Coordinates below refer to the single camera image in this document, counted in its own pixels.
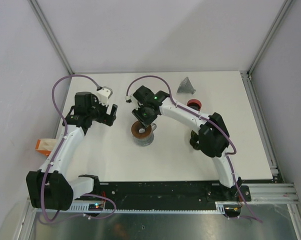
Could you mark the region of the clear glass carafe server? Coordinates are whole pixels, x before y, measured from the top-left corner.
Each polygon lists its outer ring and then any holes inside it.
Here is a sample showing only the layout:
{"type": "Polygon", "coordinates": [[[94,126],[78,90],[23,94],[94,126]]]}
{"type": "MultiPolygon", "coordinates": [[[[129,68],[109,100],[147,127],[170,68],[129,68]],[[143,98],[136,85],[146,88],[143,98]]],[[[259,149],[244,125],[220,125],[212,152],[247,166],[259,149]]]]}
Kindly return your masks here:
{"type": "Polygon", "coordinates": [[[150,145],[154,140],[154,131],[156,130],[156,128],[157,125],[155,123],[151,123],[149,126],[144,127],[139,121],[136,121],[131,126],[133,141],[140,147],[150,145]]]}

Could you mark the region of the clear glass dripper cone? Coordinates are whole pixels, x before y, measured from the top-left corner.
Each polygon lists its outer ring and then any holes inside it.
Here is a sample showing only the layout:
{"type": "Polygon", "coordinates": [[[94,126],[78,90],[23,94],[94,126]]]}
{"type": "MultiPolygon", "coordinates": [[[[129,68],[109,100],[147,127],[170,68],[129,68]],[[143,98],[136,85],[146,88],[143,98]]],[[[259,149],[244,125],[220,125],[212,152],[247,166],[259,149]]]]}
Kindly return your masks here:
{"type": "Polygon", "coordinates": [[[191,94],[194,95],[196,90],[194,89],[189,77],[185,77],[179,84],[176,93],[177,94],[191,94]]]}

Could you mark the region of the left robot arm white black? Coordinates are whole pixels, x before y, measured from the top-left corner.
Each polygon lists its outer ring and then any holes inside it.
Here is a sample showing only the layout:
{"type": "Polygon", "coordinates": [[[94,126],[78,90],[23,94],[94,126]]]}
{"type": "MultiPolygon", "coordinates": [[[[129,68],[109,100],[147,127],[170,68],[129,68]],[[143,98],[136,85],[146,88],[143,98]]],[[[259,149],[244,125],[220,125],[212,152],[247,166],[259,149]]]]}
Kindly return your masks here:
{"type": "Polygon", "coordinates": [[[113,104],[110,114],[107,114],[112,94],[113,91],[107,87],[98,89],[96,93],[82,91],[75,94],[74,105],[65,117],[63,133],[55,147],[39,170],[30,171],[26,176],[30,202],[34,208],[66,211],[73,200],[83,195],[90,200],[100,196],[100,181],[96,175],[82,174],[67,181],[66,173],[75,150],[92,123],[113,125],[117,105],[113,104]]]}

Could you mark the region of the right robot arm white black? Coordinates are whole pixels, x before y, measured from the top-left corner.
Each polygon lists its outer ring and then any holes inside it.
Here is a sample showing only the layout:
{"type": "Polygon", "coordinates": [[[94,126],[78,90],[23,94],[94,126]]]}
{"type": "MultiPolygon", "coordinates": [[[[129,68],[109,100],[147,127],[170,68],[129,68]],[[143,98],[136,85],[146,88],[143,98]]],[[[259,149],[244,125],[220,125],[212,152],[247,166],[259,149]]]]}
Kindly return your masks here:
{"type": "Polygon", "coordinates": [[[127,94],[125,100],[134,104],[132,114],[144,127],[152,124],[158,116],[168,117],[189,127],[198,136],[199,150],[214,163],[219,182],[223,185],[222,197],[232,201],[239,195],[236,186],[239,176],[230,165],[230,155],[237,151],[220,114],[202,113],[176,101],[162,90],[153,93],[143,85],[133,94],[127,94]]]}

